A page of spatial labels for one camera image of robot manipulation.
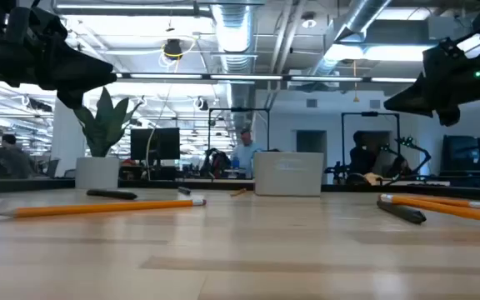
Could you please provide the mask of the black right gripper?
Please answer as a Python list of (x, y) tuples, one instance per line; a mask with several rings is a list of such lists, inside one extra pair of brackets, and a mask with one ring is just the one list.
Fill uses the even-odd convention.
[(460, 120), (460, 104), (480, 101), (480, 57), (469, 58), (447, 39), (423, 53), (423, 71), (415, 83), (383, 103), (385, 109), (433, 116), (451, 127)]

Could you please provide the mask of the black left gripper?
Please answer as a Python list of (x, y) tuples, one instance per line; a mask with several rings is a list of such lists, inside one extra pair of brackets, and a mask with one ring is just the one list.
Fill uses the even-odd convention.
[(57, 99), (69, 109), (83, 105), (83, 90), (91, 90), (118, 79), (113, 65), (54, 42), (28, 49), (24, 45), (0, 41), (0, 81), (12, 87), (22, 83), (57, 90)]

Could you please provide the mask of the orange pencil pink eraser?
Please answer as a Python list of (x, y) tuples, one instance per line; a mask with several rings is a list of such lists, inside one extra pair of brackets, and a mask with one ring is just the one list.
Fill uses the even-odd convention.
[(480, 209), (479, 201), (470, 201), (470, 200), (456, 199), (456, 198), (449, 198), (449, 197), (420, 196), (420, 195), (413, 195), (413, 194), (407, 195), (407, 198), (426, 201), (430, 203), (445, 204), (445, 205), (450, 205), (455, 207)]
[(379, 200), (383, 203), (390, 203), (394, 205), (410, 206), (413, 208), (422, 208), (436, 213), (451, 214), (461, 218), (468, 218), (480, 221), (480, 209), (472, 208), (467, 205), (450, 205), (440, 202), (429, 202), (425, 200), (418, 200), (410, 197), (399, 197), (393, 195), (382, 194)]
[(111, 202), (99, 204), (65, 205), (50, 207), (17, 207), (13, 210), (0, 212), (2, 217), (35, 218), (58, 215), (88, 214), (88, 213), (115, 213), (137, 210), (153, 210), (161, 208), (187, 208), (205, 206), (205, 199), (152, 201), (152, 202)]

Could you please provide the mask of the grey plastic bin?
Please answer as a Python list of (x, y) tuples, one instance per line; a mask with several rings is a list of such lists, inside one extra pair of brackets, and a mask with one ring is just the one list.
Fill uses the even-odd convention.
[(258, 196), (319, 197), (323, 179), (320, 152), (257, 152), (254, 192)]

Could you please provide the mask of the green leafy plant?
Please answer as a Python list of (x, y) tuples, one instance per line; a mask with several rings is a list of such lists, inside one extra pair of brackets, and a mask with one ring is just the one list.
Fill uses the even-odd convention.
[(95, 115), (84, 106), (73, 110), (93, 157), (106, 157), (111, 147), (122, 139), (127, 123), (141, 105), (139, 102), (129, 110), (128, 104), (129, 98), (125, 97), (113, 105), (112, 97), (104, 87), (97, 101)]

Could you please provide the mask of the large black screen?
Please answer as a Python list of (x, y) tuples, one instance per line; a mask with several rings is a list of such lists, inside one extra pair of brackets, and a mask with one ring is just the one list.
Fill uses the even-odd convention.
[(480, 172), (480, 137), (444, 135), (441, 172)]

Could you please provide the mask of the yellow hanging pendant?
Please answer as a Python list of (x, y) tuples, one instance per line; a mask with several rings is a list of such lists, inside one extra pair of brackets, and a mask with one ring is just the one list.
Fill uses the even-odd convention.
[[(353, 63), (352, 63), (352, 70), (353, 70), (353, 76), (354, 77), (357, 77), (357, 60), (353, 60)], [(358, 82), (354, 82), (354, 98), (353, 98), (353, 102), (354, 103), (359, 103), (360, 102), (360, 99), (358, 97)]]

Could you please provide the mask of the person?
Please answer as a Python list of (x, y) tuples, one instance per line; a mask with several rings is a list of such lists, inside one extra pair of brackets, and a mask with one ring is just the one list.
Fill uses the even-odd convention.
[(232, 151), (232, 167), (243, 169), (245, 178), (252, 178), (254, 154), (261, 152), (263, 148), (252, 140), (251, 131), (248, 128), (241, 131), (240, 138), (241, 142)]
[(347, 175), (347, 184), (350, 185), (373, 185), (382, 178), (373, 172), (378, 153), (368, 148), (363, 136), (363, 132), (353, 134), (355, 147), (350, 150), (351, 162)]
[(27, 179), (33, 175), (30, 157), (17, 145), (16, 136), (3, 134), (0, 146), (0, 164), (10, 178)]

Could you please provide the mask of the white plant pot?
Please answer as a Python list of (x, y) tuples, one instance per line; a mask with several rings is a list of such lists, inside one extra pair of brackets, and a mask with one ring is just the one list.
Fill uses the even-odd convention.
[(75, 188), (116, 189), (121, 161), (116, 157), (79, 157)]

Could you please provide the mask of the black computer monitor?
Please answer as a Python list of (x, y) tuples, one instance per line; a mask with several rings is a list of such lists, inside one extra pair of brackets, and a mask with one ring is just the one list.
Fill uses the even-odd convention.
[(178, 127), (132, 129), (130, 155), (132, 160), (150, 158), (174, 160), (180, 158), (180, 130)]

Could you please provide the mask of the overhead light bar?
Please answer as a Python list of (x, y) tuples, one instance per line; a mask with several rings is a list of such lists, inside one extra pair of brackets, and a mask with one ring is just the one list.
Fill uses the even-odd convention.
[(214, 80), (214, 81), (285, 81), (315, 83), (415, 83), (415, 78), (406, 77), (339, 77), (261, 74), (209, 74), (209, 73), (133, 73), (117, 72), (120, 79), (156, 80)]

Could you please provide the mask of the black metal frame stand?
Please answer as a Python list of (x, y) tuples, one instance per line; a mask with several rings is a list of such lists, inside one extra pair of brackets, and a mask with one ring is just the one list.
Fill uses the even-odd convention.
[(347, 152), (346, 152), (346, 142), (345, 142), (345, 117), (347, 115), (353, 115), (353, 116), (360, 116), (361, 118), (377, 118), (380, 116), (392, 116), (396, 120), (396, 139), (401, 138), (401, 117), (399, 113), (396, 112), (375, 112), (375, 111), (366, 111), (366, 112), (342, 112), (341, 113), (341, 149), (342, 149), (342, 160), (341, 164), (346, 163), (346, 157), (347, 157)]

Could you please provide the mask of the black table edge rail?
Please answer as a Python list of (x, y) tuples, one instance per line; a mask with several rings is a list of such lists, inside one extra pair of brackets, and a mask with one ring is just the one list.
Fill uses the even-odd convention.
[[(177, 189), (178, 186), (202, 190), (254, 190), (251, 182), (232, 180), (225, 182), (202, 180), (196, 182), (172, 182), (172, 181), (119, 181), (120, 188), (163, 188)], [(54, 190), (75, 188), (73, 179), (1, 179), (0, 193), (31, 192), (42, 190)], [(408, 193), (447, 198), (466, 198), (480, 200), (480, 188), (470, 187), (440, 187), (440, 186), (347, 186), (347, 185), (322, 185), (319, 190), (324, 193)]]

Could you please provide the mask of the silver ventilation duct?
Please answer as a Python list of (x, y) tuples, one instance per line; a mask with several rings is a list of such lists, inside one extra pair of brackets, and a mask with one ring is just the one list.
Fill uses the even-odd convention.
[(338, 65), (338, 62), (341, 61), (341, 58), (330, 56), (330, 51), (335, 48), (335, 44), (349, 36), (356, 36), (359, 42), (363, 41), (369, 26), (391, 1), (352, 0), (348, 11), (329, 23), (324, 35), (325, 52), (321, 55), (318, 62), (313, 65), (309, 75), (329, 75)]
[(254, 108), (255, 87), (242, 75), (253, 74), (254, 8), (247, 5), (212, 5), (215, 33), (220, 57), (221, 73), (228, 75), (222, 81), (227, 84), (227, 100), (230, 108)]

